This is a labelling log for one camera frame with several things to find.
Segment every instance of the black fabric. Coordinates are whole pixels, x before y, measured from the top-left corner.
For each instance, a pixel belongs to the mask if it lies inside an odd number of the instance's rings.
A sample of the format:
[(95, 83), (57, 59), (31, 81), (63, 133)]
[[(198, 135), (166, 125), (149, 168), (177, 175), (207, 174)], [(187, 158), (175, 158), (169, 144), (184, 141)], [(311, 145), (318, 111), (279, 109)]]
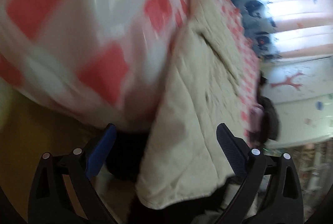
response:
[(279, 135), (280, 122), (274, 105), (270, 99), (260, 96), (258, 103), (264, 107), (264, 116), (261, 121), (260, 143), (265, 143), (267, 139), (276, 140)]
[(260, 79), (257, 84), (257, 102), (259, 101), (259, 97), (261, 96), (261, 89), (267, 84), (267, 82), (268, 80), (264, 78), (262, 71), (260, 71)]
[(106, 166), (117, 179), (136, 182), (149, 133), (117, 131), (116, 141), (106, 159)]
[(205, 213), (205, 210), (219, 211), (228, 184), (227, 179), (224, 186), (217, 189), (211, 196), (183, 201), (168, 206), (162, 210), (153, 210), (145, 207), (138, 197), (132, 202), (128, 224), (190, 224), (193, 219)]

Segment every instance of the red and white checkered fabric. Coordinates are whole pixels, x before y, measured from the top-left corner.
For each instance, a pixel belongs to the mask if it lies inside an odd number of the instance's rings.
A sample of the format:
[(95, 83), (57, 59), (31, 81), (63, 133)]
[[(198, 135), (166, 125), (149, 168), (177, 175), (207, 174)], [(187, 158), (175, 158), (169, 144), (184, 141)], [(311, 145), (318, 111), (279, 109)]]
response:
[[(244, 129), (258, 59), (230, 0), (215, 0), (243, 57)], [(103, 127), (151, 121), (189, 0), (0, 0), (0, 76), (32, 100)]]

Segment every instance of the wall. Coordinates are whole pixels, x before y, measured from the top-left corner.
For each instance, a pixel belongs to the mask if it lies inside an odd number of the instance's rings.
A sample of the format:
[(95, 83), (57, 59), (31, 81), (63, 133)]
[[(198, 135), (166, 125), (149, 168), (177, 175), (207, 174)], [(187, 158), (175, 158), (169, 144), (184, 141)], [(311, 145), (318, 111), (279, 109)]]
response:
[(280, 135), (271, 148), (319, 142), (333, 136), (333, 64), (320, 59), (263, 69), (270, 98), (280, 119)]

